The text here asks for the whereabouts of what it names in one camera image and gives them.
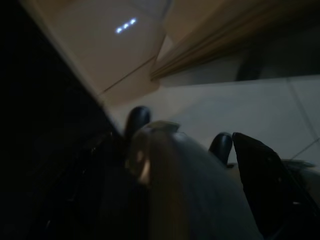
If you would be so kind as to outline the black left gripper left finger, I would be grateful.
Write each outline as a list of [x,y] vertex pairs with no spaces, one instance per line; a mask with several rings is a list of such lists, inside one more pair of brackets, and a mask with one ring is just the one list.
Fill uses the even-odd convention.
[[54,183],[27,240],[88,240],[98,218],[104,185],[107,133],[91,136]]

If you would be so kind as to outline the black robot foot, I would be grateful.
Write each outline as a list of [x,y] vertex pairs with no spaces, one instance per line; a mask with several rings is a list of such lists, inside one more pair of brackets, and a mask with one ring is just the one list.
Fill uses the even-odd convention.
[[208,151],[215,155],[225,166],[228,165],[228,159],[233,147],[231,134],[221,132],[215,136]]
[[151,121],[151,111],[146,106],[137,106],[133,108],[127,118],[124,129],[124,136],[131,139],[133,135],[143,126]]

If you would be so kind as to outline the brown wooden trim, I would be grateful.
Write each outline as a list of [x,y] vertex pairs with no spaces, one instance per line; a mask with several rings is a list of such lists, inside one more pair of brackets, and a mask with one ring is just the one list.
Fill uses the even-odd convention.
[[173,0],[163,20],[171,47],[158,54],[150,78],[224,57],[249,39],[316,9],[320,0]]

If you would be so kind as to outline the black robot right foot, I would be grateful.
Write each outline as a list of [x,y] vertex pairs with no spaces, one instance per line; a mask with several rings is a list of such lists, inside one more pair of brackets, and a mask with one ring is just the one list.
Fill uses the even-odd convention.
[[215,155],[225,166],[228,165],[228,159],[233,147],[231,134],[221,132],[215,136],[208,151]]

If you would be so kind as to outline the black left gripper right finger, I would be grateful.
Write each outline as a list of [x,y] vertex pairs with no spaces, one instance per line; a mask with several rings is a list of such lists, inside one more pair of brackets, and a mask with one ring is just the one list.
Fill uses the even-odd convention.
[[278,154],[235,132],[232,141],[240,179],[265,240],[320,240],[320,207]]

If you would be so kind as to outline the black robot left foot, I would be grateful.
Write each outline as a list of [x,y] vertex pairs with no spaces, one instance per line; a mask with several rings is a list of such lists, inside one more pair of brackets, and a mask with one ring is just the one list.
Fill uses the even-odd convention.
[[124,136],[131,139],[133,135],[143,126],[151,121],[151,111],[146,106],[137,106],[133,108],[127,118],[124,129]]

